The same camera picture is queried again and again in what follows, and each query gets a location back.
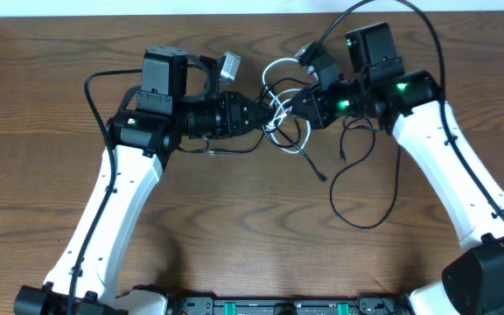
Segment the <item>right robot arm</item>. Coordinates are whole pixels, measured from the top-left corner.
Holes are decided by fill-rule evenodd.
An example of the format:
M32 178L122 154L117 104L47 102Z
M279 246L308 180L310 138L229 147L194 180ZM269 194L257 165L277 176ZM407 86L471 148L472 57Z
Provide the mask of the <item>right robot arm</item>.
M297 52L315 81L290 101L315 130L343 116L373 118L406 150L447 211L463 249L440 279L407 297L414 314L504 312L504 192L482 164L432 76L408 73L389 26L346 35L355 78L345 79L319 42Z

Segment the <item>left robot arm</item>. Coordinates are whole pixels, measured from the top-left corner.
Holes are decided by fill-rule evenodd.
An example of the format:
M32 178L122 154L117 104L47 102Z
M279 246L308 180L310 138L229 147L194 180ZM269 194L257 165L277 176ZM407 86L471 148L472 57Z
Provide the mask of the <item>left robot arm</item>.
M119 109L99 121L105 149L99 177L73 236L39 288L22 287L16 314L166 314L166 296L149 287L117 289L123 258L144 203L183 137L239 137L265 124L269 109L221 85L241 60L165 45L147 48Z

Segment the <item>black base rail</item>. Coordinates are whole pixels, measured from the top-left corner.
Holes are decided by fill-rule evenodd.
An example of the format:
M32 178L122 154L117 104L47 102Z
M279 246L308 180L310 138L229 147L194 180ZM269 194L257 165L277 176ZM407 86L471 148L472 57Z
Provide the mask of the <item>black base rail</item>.
M409 315L399 297L363 294L359 297L217 297L212 293L172 294L151 285L138 285L116 298L115 306L129 314L171 315Z

